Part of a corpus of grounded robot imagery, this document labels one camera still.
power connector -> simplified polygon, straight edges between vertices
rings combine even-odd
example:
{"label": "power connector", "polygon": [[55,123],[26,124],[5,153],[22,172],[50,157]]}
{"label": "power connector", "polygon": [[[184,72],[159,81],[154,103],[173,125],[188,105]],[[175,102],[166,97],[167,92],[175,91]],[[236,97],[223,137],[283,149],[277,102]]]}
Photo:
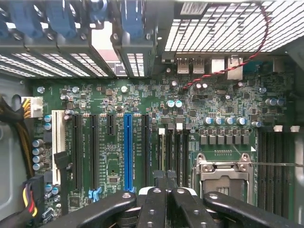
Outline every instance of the power connector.
{"label": "power connector", "polygon": [[43,99],[40,97],[23,96],[21,102],[30,100],[30,118],[43,117]]}

motherboard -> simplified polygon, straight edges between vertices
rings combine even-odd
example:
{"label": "motherboard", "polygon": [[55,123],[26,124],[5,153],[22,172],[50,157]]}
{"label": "motherboard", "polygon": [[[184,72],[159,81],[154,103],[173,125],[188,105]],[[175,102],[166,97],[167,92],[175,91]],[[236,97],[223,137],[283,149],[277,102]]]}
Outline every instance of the motherboard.
{"label": "motherboard", "polygon": [[[44,106],[33,168],[45,178],[46,210],[56,218],[62,203],[72,212],[118,190],[138,193],[154,185],[155,170],[175,170],[178,185],[199,196],[215,190],[258,206],[260,129],[293,124],[294,77],[257,69],[244,69],[239,82],[214,76],[188,91],[181,90],[188,75],[33,81]],[[70,159],[65,186],[53,161],[61,151]]]}

white pci slot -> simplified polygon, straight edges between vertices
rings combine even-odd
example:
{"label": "white pci slot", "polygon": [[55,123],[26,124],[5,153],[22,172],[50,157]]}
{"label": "white pci slot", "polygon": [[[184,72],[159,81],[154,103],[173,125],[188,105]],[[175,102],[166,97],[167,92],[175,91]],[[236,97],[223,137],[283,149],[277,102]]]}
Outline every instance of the white pci slot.
{"label": "white pci slot", "polygon": [[52,110],[52,171],[53,171],[53,184],[59,184],[60,181],[60,170],[57,169],[54,160],[54,154],[66,150],[66,130],[64,110]]}

blue pcie slot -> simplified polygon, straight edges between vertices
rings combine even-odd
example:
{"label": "blue pcie slot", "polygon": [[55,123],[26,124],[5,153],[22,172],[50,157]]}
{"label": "blue pcie slot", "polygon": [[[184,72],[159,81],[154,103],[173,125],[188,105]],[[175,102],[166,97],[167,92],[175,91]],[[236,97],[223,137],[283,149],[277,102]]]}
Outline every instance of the blue pcie slot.
{"label": "blue pcie slot", "polygon": [[133,187],[133,128],[132,115],[125,114],[124,124],[124,190],[135,192]]}

green circuit board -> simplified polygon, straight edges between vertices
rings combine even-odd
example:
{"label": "green circuit board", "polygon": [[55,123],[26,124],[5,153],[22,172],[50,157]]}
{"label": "green circuit board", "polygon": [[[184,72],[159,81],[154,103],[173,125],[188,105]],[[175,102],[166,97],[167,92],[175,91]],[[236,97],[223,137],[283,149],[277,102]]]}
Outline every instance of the green circuit board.
{"label": "green circuit board", "polygon": [[[73,80],[36,80],[34,81],[34,96],[43,97],[44,114],[50,115],[52,110],[70,109],[74,114],[81,115],[81,145],[82,145],[82,188],[75,189],[72,172],[69,176],[69,211],[77,210],[89,203],[88,192],[91,190],[92,164],[90,162],[91,115],[96,115],[98,127],[97,151],[99,153],[98,183],[102,192],[100,197],[106,197],[117,190],[124,189],[124,116],[132,116],[132,179],[135,192],[140,188],[152,186],[153,170],[159,165],[159,129],[168,124],[176,127],[177,123],[187,125],[189,130],[188,169],[189,186],[191,186],[191,168],[198,153],[203,152],[208,161],[238,161],[242,153],[248,153],[252,162],[258,160],[257,128],[252,122],[261,121],[265,126],[278,124],[293,124],[293,104],[288,102],[287,91],[293,87],[293,74],[259,75],[256,72],[244,74],[244,86],[236,88],[234,84],[221,84],[216,78],[206,79],[208,88],[203,91],[189,91],[181,93],[179,88],[189,80],[189,76],[159,76],[154,79],[73,79]],[[170,86],[172,81],[177,86]],[[43,86],[43,94],[37,88]],[[223,95],[230,95],[232,99],[224,100]],[[61,95],[68,96],[67,101],[60,99]],[[266,99],[282,99],[280,106],[267,106]],[[181,108],[168,107],[168,101],[180,101]],[[114,117],[114,135],[109,135],[107,122]],[[143,115],[148,115],[149,141],[147,168],[148,181],[143,183]],[[214,123],[206,125],[205,117],[222,119],[221,125]],[[227,125],[225,119],[232,117],[234,122]],[[236,120],[243,117],[245,125],[237,124]],[[35,139],[45,138],[44,120],[35,121]],[[66,121],[66,151],[73,162],[73,121]],[[248,143],[243,144],[215,144],[202,143],[201,136],[217,135],[245,135]],[[45,143],[44,167],[37,173],[46,173],[52,168],[51,142]],[[255,183],[253,202],[257,205],[257,168],[254,168]],[[60,212],[60,206],[52,198],[46,200],[46,207],[54,207]]]}

